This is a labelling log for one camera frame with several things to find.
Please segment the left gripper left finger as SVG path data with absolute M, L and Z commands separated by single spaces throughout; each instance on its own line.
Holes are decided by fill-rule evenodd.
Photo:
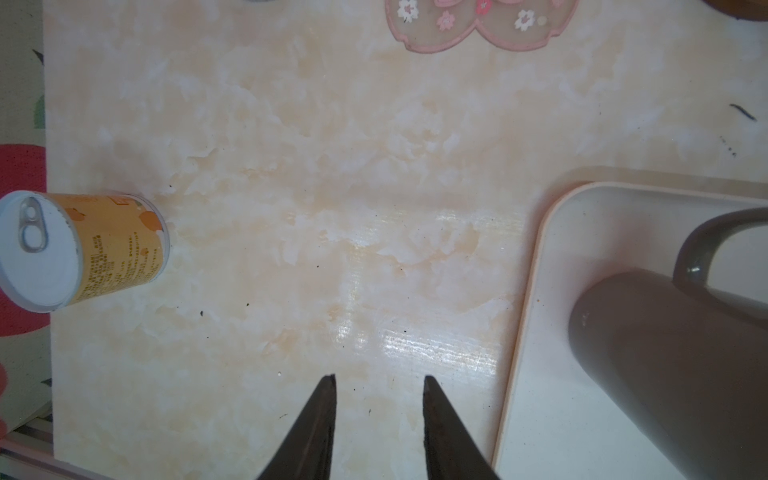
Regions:
M 337 412 L 335 375 L 321 378 L 258 480 L 328 480 Z

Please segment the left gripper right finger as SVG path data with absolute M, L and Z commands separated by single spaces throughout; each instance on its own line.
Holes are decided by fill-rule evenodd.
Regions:
M 424 379 L 422 404 L 429 479 L 499 480 L 434 376 Z

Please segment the grey mug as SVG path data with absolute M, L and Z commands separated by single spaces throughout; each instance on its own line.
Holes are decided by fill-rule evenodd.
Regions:
M 722 244 L 766 222 L 763 208 L 712 218 L 671 276 L 607 277 L 570 315 L 581 367 L 689 479 L 767 475 L 767 306 L 708 283 Z

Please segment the pink flower coaster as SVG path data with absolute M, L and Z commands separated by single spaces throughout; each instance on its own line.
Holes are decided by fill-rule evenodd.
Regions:
M 578 0 L 386 0 L 388 27 L 411 52 L 448 50 L 472 33 L 497 48 L 546 46 L 568 26 Z

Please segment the brown wooden round coaster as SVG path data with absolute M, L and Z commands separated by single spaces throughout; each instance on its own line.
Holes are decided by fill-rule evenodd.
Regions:
M 738 20 L 766 22 L 767 0 L 704 0 L 708 6 Z

